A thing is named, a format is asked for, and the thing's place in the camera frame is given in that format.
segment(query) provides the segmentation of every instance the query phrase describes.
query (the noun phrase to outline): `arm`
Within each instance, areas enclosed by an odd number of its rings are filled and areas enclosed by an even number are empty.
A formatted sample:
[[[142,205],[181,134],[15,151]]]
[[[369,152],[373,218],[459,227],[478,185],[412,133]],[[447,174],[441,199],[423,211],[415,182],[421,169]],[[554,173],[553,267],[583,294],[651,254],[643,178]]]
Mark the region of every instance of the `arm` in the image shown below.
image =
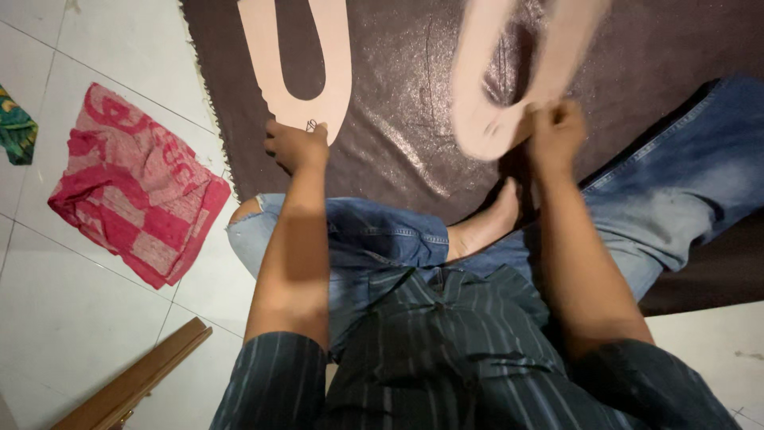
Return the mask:
[[[529,156],[541,194],[545,296],[560,320],[568,353],[579,358],[619,339],[653,343],[626,279],[600,240],[573,179],[585,137],[572,101],[535,114]]]
[[[327,350],[326,127],[311,133],[270,120],[266,130],[273,136],[265,141],[266,149],[293,176],[257,276],[244,342],[263,333],[289,331]]]

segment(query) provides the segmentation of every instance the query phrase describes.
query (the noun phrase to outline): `green cloth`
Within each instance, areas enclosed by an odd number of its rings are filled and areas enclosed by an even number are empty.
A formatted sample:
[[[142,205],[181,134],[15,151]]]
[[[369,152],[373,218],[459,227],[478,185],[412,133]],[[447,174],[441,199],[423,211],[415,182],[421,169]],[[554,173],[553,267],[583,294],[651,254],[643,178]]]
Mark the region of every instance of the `green cloth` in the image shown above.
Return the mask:
[[[32,164],[37,123],[32,121],[0,85],[0,145],[13,165]]]

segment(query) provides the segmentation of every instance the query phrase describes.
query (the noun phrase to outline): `shirt sleeve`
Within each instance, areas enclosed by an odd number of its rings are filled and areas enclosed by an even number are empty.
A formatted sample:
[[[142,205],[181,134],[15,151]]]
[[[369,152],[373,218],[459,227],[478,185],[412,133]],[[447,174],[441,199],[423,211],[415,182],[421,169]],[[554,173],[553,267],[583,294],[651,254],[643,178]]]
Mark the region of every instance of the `shirt sleeve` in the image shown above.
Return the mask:
[[[651,428],[739,428],[700,374],[645,342],[603,345],[574,363],[570,376],[600,402]]]
[[[312,428],[324,404],[326,354],[312,339],[278,331],[248,341],[210,430]]]

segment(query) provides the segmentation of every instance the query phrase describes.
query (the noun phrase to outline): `man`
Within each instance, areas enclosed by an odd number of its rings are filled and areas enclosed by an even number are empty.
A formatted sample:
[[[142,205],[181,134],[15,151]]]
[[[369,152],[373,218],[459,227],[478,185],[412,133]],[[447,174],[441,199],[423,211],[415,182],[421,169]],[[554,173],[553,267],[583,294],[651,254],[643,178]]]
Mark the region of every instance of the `man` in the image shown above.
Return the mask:
[[[231,219],[257,288],[211,428],[737,428],[636,305],[691,243],[764,204],[764,85],[712,87],[583,191],[580,109],[539,108],[540,218],[508,236],[512,180],[451,227],[325,200],[325,127],[269,122],[265,147],[293,178]],[[544,335],[550,312],[560,342]],[[327,354],[339,368],[324,396]]]

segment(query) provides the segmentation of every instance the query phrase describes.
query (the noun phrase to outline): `dark striped shirt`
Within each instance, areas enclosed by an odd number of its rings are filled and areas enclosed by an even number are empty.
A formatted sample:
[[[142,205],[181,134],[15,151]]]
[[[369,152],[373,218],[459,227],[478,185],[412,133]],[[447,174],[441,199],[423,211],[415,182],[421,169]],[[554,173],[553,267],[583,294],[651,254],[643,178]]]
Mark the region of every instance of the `dark striped shirt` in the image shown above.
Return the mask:
[[[653,345],[566,363],[542,332],[539,293],[506,266],[487,279],[423,273],[371,276],[369,288],[394,287],[352,331],[326,395],[314,341],[247,342],[211,428],[738,428],[700,375]]]

